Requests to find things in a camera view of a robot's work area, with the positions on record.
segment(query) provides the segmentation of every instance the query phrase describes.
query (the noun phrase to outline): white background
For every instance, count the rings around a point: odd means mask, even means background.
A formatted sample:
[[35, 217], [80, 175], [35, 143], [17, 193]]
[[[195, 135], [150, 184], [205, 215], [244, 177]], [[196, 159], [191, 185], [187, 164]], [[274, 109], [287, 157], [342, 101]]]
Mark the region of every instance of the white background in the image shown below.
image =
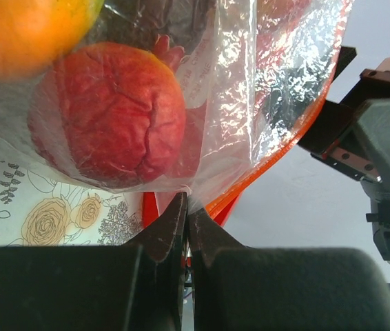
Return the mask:
[[[390, 57], [390, 0], [355, 1], [343, 45], [356, 47], [358, 56], [333, 83], [333, 101], [350, 91], [365, 68]], [[359, 248], [390, 283], [390, 265], [373, 244], [367, 212], [369, 199], [359, 183], [296, 147], [246, 189], [225, 229], [254, 247]]]

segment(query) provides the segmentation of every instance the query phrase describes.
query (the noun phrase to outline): plastic bag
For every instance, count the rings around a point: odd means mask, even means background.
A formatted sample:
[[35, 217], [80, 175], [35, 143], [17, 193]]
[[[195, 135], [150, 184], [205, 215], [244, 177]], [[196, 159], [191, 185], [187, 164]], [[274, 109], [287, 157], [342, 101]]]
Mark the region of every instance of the plastic bag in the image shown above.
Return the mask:
[[[164, 192], [161, 205], [187, 190], [195, 210], [291, 142], [331, 77], [350, 9], [107, 0], [72, 53], [35, 77], [0, 77], [0, 159], [57, 181]], [[26, 18], [14, 19], [2, 28]]]

